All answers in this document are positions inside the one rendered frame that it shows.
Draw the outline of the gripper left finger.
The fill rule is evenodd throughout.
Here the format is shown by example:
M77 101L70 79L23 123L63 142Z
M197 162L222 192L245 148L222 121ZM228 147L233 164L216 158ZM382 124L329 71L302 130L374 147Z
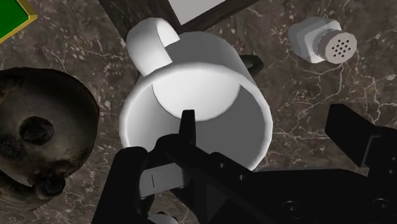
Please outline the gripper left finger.
M239 184L250 171L220 153L208 154L195 145L194 112L183 112L177 134L159 138L155 148L124 148L113 159L91 224L179 224L175 217L150 214L154 194L143 195L143 176L161 165L182 170L184 183L168 189L197 217L200 224L258 224L247 206L234 202L223 183Z

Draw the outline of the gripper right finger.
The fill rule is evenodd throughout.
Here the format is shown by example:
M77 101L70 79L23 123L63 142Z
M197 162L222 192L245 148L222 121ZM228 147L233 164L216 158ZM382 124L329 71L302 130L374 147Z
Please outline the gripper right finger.
M369 169L369 178L397 186L397 129L376 126L345 104L331 104L325 133L358 167Z

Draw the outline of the white mug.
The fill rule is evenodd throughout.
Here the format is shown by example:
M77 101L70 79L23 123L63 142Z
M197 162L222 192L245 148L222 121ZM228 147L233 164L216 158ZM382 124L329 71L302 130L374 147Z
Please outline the white mug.
M192 109L200 149L248 169L261 162L272 140L272 115L232 45L207 32L178 34L161 18L139 22L126 44L140 78L119 118L124 147L152 150Z

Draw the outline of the white salt shaker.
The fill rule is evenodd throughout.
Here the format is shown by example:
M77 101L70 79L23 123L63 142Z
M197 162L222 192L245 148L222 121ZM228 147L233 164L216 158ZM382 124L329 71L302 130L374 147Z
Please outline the white salt shaker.
M354 55L358 44L356 37L343 31L337 20L323 17L309 17L293 24L288 28L288 38L293 52L313 64L341 64Z

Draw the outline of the small black looped object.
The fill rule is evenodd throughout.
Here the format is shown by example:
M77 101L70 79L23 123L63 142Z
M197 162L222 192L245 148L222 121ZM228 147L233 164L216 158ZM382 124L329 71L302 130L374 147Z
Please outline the small black looped object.
M257 55L241 55L242 62L252 77L258 75L264 68L264 63Z

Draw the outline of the brown skull figure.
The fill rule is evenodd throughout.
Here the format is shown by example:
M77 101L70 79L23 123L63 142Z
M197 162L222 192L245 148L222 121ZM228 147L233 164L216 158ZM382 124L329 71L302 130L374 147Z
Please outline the brown skull figure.
M0 210L31 211L87 161L99 123L88 88L54 69L0 71Z

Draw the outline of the green board with gold edge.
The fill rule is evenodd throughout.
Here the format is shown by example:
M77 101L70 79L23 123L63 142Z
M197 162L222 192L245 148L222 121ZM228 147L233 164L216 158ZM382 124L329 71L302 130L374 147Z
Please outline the green board with gold edge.
M0 44L37 18L28 0L0 0Z

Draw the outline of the dark wooden frame white panel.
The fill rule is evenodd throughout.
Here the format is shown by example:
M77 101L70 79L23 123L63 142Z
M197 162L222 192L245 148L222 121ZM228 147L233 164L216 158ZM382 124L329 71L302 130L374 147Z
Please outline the dark wooden frame white panel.
M125 39L133 26L145 18L157 17L168 21L177 33L206 31L259 0L226 0L193 20L178 21L168 0L98 0L120 36Z

